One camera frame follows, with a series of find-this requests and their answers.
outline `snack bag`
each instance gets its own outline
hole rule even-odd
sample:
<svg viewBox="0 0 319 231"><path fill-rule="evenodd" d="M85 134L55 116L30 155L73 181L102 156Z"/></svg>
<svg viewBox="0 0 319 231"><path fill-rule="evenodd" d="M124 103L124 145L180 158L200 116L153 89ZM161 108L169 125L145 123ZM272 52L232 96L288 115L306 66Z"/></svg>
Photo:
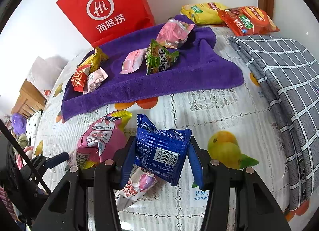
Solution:
<svg viewBox="0 0 319 231"><path fill-rule="evenodd" d="M91 54L83 63L81 63L79 67L84 66L86 64L91 64L90 73L95 72L99 67L102 61L108 60L108 56L103 53L102 49L98 46L95 47L94 54Z"/></svg>
<svg viewBox="0 0 319 231"><path fill-rule="evenodd" d="M180 48L187 40L194 24L188 24L176 19L169 19L160 30L156 42L166 48Z"/></svg>
<svg viewBox="0 0 319 231"><path fill-rule="evenodd" d="M176 186L191 135L190 129L157 130L144 114L138 114L134 163Z"/></svg>
<svg viewBox="0 0 319 231"><path fill-rule="evenodd" d="M124 188L114 194L117 211L132 206L140 200L156 182L157 179L154 174L139 167L130 177Z"/></svg>
<svg viewBox="0 0 319 231"><path fill-rule="evenodd" d="M77 144L77 165L87 169L112 159L115 152L126 145L123 129L131 117L131 112L117 110L90 125Z"/></svg>
<svg viewBox="0 0 319 231"><path fill-rule="evenodd" d="M267 13L254 6L219 10L218 15L238 37L279 31Z"/></svg>
<svg viewBox="0 0 319 231"><path fill-rule="evenodd" d="M138 70L145 57L146 48L133 51L125 58L120 74L130 74Z"/></svg>
<svg viewBox="0 0 319 231"><path fill-rule="evenodd" d="M176 62L178 56L178 51L170 53L165 47L152 39L145 56L147 66L146 75L167 70Z"/></svg>
<svg viewBox="0 0 319 231"><path fill-rule="evenodd" d="M89 75L91 65L87 64L77 68L77 71L71 78L71 83L75 91L83 92L87 83L87 76Z"/></svg>
<svg viewBox="0 0 319 231"><path fill-rule="evenodd" d="M181 8L181 13L194 21L196 25L221 24L224 22L217 13L220 9L227 9L227 7L217 2L206 2L185 5Z"/></svg>
<svg viewBox="0 0 319 231"><path fill-rule="evenodd" d="M108 77L107 73L102 69L98 69L87 77L86 89L83 94L96 90L102 82Z"/></svg>

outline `gray checkered blanket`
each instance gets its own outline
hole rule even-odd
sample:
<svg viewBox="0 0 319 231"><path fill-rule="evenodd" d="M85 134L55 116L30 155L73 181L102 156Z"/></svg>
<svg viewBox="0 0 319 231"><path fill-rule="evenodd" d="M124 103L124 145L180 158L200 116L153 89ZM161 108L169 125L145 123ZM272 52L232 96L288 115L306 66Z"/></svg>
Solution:
<svg viewBox="0 0 319 231"><path fill-rule="evenodd" d="M266 96L285 144L290 209L319 185L319 64L298 41L274 36L230 37Z"/></svg>

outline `yellow candy wrapper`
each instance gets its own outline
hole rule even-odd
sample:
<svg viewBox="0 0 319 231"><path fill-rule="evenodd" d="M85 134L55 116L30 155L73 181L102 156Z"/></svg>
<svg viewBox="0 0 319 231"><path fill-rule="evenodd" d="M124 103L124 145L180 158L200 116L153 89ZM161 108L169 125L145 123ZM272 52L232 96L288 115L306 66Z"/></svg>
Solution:
<svg viewBox="0 0 319 231"><path fill-rule="evenodd" d="M91 64L90 73L93 73L99 69L101 62L106 60L108 60L108 56L103 53L101 48L97 46L95 47L94 54L91 54L83 63L78 66L78 68L87 64Z"/></svg>
<svg viewBox="0 0 319 231"><path fill-rule="evenodd" d="M197 25L221 24L224 21L218 16L218 10L227 9L223 4L217 2L206 2L185 5L181 13L194 21Z"/></svg>

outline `blue snack packet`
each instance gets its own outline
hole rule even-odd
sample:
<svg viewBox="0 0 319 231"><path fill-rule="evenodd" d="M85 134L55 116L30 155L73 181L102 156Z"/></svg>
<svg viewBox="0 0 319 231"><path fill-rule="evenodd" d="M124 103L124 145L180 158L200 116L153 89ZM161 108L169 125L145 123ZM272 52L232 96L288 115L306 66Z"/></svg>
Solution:
<svg viewBox="0 0 319 231"><path fill-rule="evenodd" d="M138 114L134 163L177 186L191 136L190 129L157 130L144 114Z"/></svg>

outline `wooden cabinet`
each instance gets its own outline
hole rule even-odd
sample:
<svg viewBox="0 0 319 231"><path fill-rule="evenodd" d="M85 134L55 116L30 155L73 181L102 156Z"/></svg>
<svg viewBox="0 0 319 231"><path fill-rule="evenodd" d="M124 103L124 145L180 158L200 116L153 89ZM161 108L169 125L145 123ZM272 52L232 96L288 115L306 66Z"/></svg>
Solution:
<svg viewBox="0 0 319 231"><path fill-rule="evenodd" d="M19 113L28 118L34 112L44 109L46 101L38 89L25 80L20 88L20 95L12 108L11 114Z"/></svg>

